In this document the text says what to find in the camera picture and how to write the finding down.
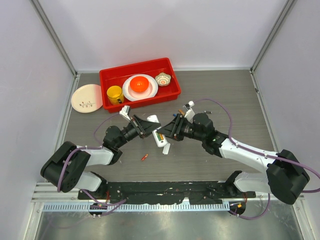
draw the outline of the red small object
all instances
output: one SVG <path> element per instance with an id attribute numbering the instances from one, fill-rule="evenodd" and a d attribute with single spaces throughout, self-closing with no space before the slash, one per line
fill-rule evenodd
<path id="1" fill-rule="evenodd" d="M 148 154 L 146 154 L 146 155 L 141 159 L 141 161 L 144 161 L 147 157 L 148 157 Z"/>
<path id="2" fill-rule="evenodd" d="M 144 76 L 136 76 L 130 81 L 130 88 L 138 93 L 144 92 L 149 87 L 149 81 Z"/>
<path id="3" fill-rule="evenodd" d="M 121 86 L 125 81 L 136 74 L 146 74 L 155 78 L 160 73 L 166 73 L 171 76 L 171 81 L 168 86 L 159 86 L 158 92 L 154 97 L 147 99 L 129 101 L 124 99 L 124 103 L 112 105 L 107 97 L 107 90 L 111 86 Z M 100 85 L 102 91 L 103 108 L 109 113 L 119 112 L 124 105 L 129 105 L 131 108 L 139 108 L 147 105 L 163 103 L 178 98 L 181 89 L 171 66 L 169 58 L 160 58 L 151 61 L 144 61 L 125 66 L 104 69 L 100 71 Z"/>

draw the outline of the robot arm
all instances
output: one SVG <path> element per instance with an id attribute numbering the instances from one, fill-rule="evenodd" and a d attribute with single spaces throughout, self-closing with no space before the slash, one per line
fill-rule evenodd
<path id="1" fill-rule="evenodd" d="M 169 124 L 158 129 L 157 132 L 175 141 L 182 141 L 184 137 L 201 141 L 207 153 L 238 161 L 260 172 L 234 172 L 227 180 L 232 182 L 229 191 L 234 195 L 239 192 L 254 191 L 272 193 L 286 204 L 293 204 L 296 201 L 310 180 L 308 174 L 302 167 L 271 158 L 272 156 L 282 157 L 298 163 L 290 151 L 283 150 L 281 153 L 265 151 L 235 139 L 231 141 L 228 135 L 214 128 L 207 114 L 195 114 L 192 110 L 193 105 L 192 101 L 187 103 Z M 263 153 L 264 157 L 254 151 Z"/>
<path id="2" fill-rule="evenodd" d="M 44 164 L 40 172 L 41 176 L 57 187 L 68 156 L 78 148 L 79 150 L 74 152 L 65 168 L 60 185 L 61 191 L 67 193 L 73 188 L 78 188 L 95 192 L 93 195 L 97 198 L 103 196 L 106 192 L 103 186 L 106 185 L 101 183 L 106 180 L 96 173 L 85 172 L 85 167 L 115 164 L 122 155 L 120 147 L 138 136 L 142 139 L 148 137 L 152 131 L 161 126 L 160 123 L 142 120 L 136 115 L 129 118 L 129 111 L 130 108 L 127 106 L 125 113 L 121 114 L 129 124 L 122 130 L 117 126 L 110 126 L 105 131 L 101 147 L 80 147 L 69 141 L 64 142 Z"/>

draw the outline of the white plate with design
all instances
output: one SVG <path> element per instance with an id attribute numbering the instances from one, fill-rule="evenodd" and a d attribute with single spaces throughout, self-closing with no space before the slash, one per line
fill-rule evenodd
<path id="1" fill-rule="evenodd" d="M 101 86 L 88 84 L 78 88 L 72 95 L 71 105 L 79 113 L 92 113 L 102 106 Z"/>

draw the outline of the cable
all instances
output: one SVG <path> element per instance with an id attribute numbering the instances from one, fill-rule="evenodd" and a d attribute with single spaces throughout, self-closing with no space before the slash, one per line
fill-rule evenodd
<path id="1" fill-rule="evenodd" d="M 216 100 L 213 100 L 211 98 L 203 98 L 203 99 L 199 99 L 197 101 L 195 101 L 194 103 L 197 103 L 197 102 L 201 102 L 201 101 L 212 101 L 216 104 L 218 104 L 225 112 L 226 114 L 228 115 L 229 117 L 229 120 L 230 120 L 230 126 L 229 126 L 229 131 L 228 131 L 228 135 L 229 135 L 229 139 L 230 139 L 230 142 L 232 142 L 234 145 L 236 145 L 237 147 L 241 148 L 241 149 L 244 149 L 250 153 L 254 153 L 254 154 L 257 154 L 257 155 L 260 155 L 260 156 L 263 156 L 263 157 L 266 157 L 266 158 L 271 158 L 271 159 L 275 159 L 275 160 L 280 160 L 280 161 L 283 161 L 283 162 L 287 162 L 287 163 L 290 163 L 290 164 L 293 164 L 293 165 L 296 165 L 298 167 L 301 167 L 301 168 L 304 168 L 310 172 L 312 172 L 313 174 L 315 174 L 319 179 L 320 179 L 320 173 L 317 172 L 316 170 L 313 170 L 311 167 L 307 166 L 307 165 L 304 165 L 302 163 L 299 163 L 299 162 L 295 162 L 295 161 L 292 161 L 292 160 L 289 160 L 289 159 L 286 159 L 286 158 L 283 158 L 283 157 L 279 157 L 279 156 L 272 156 L 272 155 L 265 155 L 264 153 L 262 152 L 259 152 L 259 151 L 255 151 L 255 150 L 252 150 L 248 147 L 245 147 L 245 146 L 242 146 L 240 144 L 237 144 L 233 138 L 232 138 L 232 127 L 233 127 L 233 119 L 231 117 L 231 114 L 229 112 L 229 110 L 223 106 L 220 102 L 216 101 Z M 303 190 L 302 193 L 307 193 L 307 194 L 310 194 L 310 193 L 318 193 L 320 192 L 320 188 L 317 188 L 317 189 L 313 189 L 313 190 Z"/>
<path id="2" fill-rule="evenodd" d="M 255 220 L 255 219 L 259 219 L 261 218 L 262 216 L 264 216 L 266 213 L 267 213 L 267 210 L 269 208 L 269 205 L 270 205 L 270 200 L 271 200 L 271 196 L 270 196 L 270 193 L 268 193 L 268 202 L 266 204 L 266 207 L 263 211 L 263 213 L 261 213 L 259 216 L 242 216 L 242 215 L 237 215 L 237 210 L 236 211 L 229 211 L 231 214 L 241 218 L 241 219 L 246 219 L 246 220 Z"/>
<path id="3" fill-rule="evenodd" d="M 97 136 L 96 136 L 97 131 L 99 130 L 99 128 L 100 128 L 106 121 L 108 121 L 108 120 L 110 120 L 110 119 L 112 119 L 113 117 L 118 116 L 118 115 L 119 115 L 119 113 L 116 113 L 116 114 L 108 117 L 106 120 L 104 120 L 102 123 L 100 123 L 100 125 L 94 130 L 94 132 L 93 132 L 93 137 L 94 137 L 94 139 L 95 139 L 100 145 L 102 145 L 103 143 L 97 138 Z"/>
<path id="4" fill-rule="evenodd" d="M 83 191 L 85 194 L 87 194 L 87 196 L 89 197 L 89 198 L 91 198 L 93 201 L 95 201 L 97 204 L 101 204 L 101 205 L 103 205 L 103 206 L 115 206 L 115 205 L 118 205 L 118 204 L 123 204 L 126 200 L 125 199 L 123 199 L 123 200 L 121 200 L 121 201 L 119 201 L 119 202 L 116 202 L 116 203 L 103 203 L 103 202 L 100 202 L 100 201 L 98 201 L 97 199 L 95 199 L 87 190 L 85 190 L 85 189 L 81 189 L 81 191 Z"/>
<path id="5" fill-rule="evenodd" d="M 58 193 L 61 191 L 61 183 L 62 183 L 62 180 L 64 178 L 64 175 L 65 175 L 65 172 L 66 172 L 66 168 L 68 166 L 68 162 L 70 161 L 71 157 L 73 156 L 73 154 L 75 154 L 77 151 L 80 151 L 80 150 L 84 150 L 84 149 L 89 149 L 89 150 L 100 150 L 102 147 L 101 146 L 81 146 L 81 147 L 78 147 L 76 148 L 75 150 L 73 150 L 72 152 L 70 152 L 70 154 L 68 155 L 68 157 L 66 158 L 65 162 L 64 162 L 64 165 L 62 167 L 62 171 L 61 171 L 61 174 L 60 174 L 60 177 L 59 177 L 59 181 L 58 181 L 58 186 L 57 186 L 57 191 Z M 115 205 L 118 205 L 118 204 L 123 204 L 126 200 L 122 200 L 122 201 L 119 201 L 117 203 L 110 203 L 110 204 L 107 204 L 107 203 L 103 203 L 103 202 L 99 202 L 98 200 L 96 200 L 87 190 L 85 189 L 81 189 L 81 191 L 83 191 L 85 194 L 87 194 L 87 196 L 89 198 L 91 198 L 93 201 L 95 201 L 97 204 L 101 204 L 103 206 L 115 206 Z"/>

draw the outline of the white plate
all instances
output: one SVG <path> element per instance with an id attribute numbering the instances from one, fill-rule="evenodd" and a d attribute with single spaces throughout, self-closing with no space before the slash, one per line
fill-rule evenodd
<path id="1" fill-rule="evenodd" d="M 130 88 L 130 81 L 135 77 L 145 77 L 149 81 L 149 87 L 144 92 L 135 92 Z M 158 84 L 156 80 L 149 75 L 146 74 L 136 74 L 129 77 L 122 86 L 123 95 L 129 101 L 138 101 L 142 99 L 153 98 L 158 92 Z"/>
<path id="2" fill-rule="evenodd" d="M 80 113 L 92 113 L 102 106 L 101 86 L 88 84 L 78 88 L 71 98 L 74 110 Z"/>

